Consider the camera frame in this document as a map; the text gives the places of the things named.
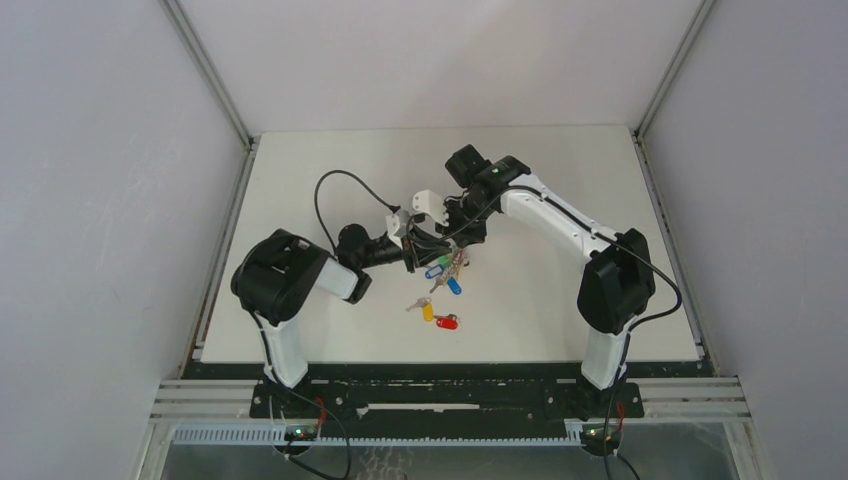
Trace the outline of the large keyring with yellow handle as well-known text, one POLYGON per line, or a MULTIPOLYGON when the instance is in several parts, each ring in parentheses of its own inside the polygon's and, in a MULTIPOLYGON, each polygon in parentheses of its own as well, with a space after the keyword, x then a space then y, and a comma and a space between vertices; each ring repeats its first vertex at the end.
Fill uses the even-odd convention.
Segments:
POLYGON ((458 296, 463 292, 459 282, 459 275, 463 268, 468 265, 467 254, 465 249, 460 248, 455 249, 448 255, 452 256, 452 261, 443 266, 445 271, 439 278, 431 280, 433 284, 429 292, 435 293, 438 289, 446 287, 449 292, 458 296))

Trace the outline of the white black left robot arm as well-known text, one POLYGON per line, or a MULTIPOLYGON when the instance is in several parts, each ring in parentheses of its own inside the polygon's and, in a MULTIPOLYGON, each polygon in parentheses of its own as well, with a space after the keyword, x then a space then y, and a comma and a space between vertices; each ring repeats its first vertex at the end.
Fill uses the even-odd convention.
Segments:
POLYGON ((299 325, 313 291, 356 304, 372 283, 368 268, 401 262, 415 272, 451 250, 449 242, 430 236, 419 244, 406 239, 397 244, 388 234, 371 238, 359 224, 339 232, 334 252, 284 229, 255 245, 233 274, 230 289, 260 331, 265 376, 279 384, 273 398, 277 408, 298 417, 313 401, 311 388, 300 382, 308 362, 299 325))

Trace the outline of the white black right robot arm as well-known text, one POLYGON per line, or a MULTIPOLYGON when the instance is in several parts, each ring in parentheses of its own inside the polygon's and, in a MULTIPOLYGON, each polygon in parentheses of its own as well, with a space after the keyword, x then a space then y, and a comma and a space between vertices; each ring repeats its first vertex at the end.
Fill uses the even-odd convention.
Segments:
POLYGON ((447 223, 438 232, 459 247, 481 244, 487 221, 503 214, 535 229, 581 260, 577 309, 589 326, 578 402, 592 416, 618 400, 614 386, 624 372, 628 328, 656 292, 646 237, 631 228, 607 228, 554 194, 513 156, 491 162, 472 145, 456 151, 445 168, 462 195, 445 203, 447 223))

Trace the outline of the blue key tag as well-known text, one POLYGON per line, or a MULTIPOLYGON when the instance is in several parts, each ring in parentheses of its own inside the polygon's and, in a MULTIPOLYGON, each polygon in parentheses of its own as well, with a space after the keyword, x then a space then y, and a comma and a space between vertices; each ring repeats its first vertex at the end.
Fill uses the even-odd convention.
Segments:
POLYGON ((428 268, 425 271, 424 276, 428 280, 433 280, 433 279, 439 278, 444 273, 444 271, 445 271, 445 268, 442 265, 435 265, 435 266, 428 268))

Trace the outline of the yellow tag loose key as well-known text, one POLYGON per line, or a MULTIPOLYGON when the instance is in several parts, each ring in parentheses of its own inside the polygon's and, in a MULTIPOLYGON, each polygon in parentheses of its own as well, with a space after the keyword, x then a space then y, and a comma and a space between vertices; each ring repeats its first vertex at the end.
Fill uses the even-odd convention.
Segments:
POLYGON ((427 323, 432 323, 435 320, 432 300, 430 297, 420 297, 412 305, 405 309, 406 312, 419 310, 422 318, 427 323))

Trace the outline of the red key tag right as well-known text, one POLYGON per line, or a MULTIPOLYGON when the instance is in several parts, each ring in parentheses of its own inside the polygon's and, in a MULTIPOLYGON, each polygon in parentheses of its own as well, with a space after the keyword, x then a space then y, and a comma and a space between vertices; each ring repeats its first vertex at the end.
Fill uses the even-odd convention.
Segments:
POLYGON ((441 329, 457 330, 460 326, 460 321, 456 315, 436 316, 435 324, 441 329))

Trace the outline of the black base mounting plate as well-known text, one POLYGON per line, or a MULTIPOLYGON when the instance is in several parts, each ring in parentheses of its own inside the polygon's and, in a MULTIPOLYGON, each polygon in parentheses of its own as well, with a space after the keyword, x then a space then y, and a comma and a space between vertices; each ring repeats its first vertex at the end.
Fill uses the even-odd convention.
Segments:
POLYGON ((304 420, 331 436, 424 435, 492 438, 551 434, 566 420, 617 430, 645 415, 625 379, 600 392, 575 362, 513 364, 314 364, 294 388, 261 378, 253 419, 304 420))

